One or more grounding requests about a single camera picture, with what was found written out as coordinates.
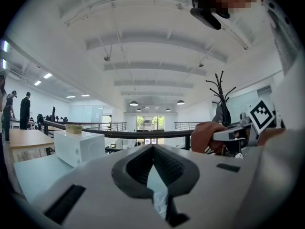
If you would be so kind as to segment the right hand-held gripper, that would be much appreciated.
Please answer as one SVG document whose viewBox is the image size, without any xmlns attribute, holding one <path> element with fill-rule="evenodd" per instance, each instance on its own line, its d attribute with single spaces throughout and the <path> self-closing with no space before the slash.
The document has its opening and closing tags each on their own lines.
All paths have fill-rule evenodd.
<svg viewBox="0 0 305 229">
<path fill-rule="evenodd" d="M 258 146 L 263 131 L 276 128 L 276 111 L 270 110 L 269 104 L 259 99 L 247 113 L 240 114 L 238 123 L 215 132 L 212 140 L 226 142 L 226 156 L 244 157 L 250 148 Z"/>
</svg>

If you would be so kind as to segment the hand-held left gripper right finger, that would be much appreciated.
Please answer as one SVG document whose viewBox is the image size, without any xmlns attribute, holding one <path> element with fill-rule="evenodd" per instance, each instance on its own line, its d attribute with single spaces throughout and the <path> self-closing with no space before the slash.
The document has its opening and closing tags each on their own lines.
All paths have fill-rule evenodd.
<svg viewBox="0 0 305 229">
<path fill-rule="evenodd" d="M 187 193 L 173 198 L 178 213 L 188 220 L 178 229 L 241 229 L 242 204 L 254 178 L 262 150 L 249 149 L 243 159 L 212 156 L 166 145 L 155 149 L 197 165 L 199 178 Z"/>
</svg>

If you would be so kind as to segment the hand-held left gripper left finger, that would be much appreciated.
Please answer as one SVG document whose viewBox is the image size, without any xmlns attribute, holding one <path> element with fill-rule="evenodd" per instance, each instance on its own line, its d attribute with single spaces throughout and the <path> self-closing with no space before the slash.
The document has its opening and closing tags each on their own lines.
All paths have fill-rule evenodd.
<svg viewBox="0 0 305 229">
<path fill-rule="evenodd" d="M 114 183 L 112 167 L 138 151 L 134 147 L 79 165 L 40 193 L 32 205 L 41 213 L 71 186 L 85 191 L 62 223 L 66 229 L 168 229 L 170 225 L 156 212 L 150 199 L 135 199 Z"/>
</svg>

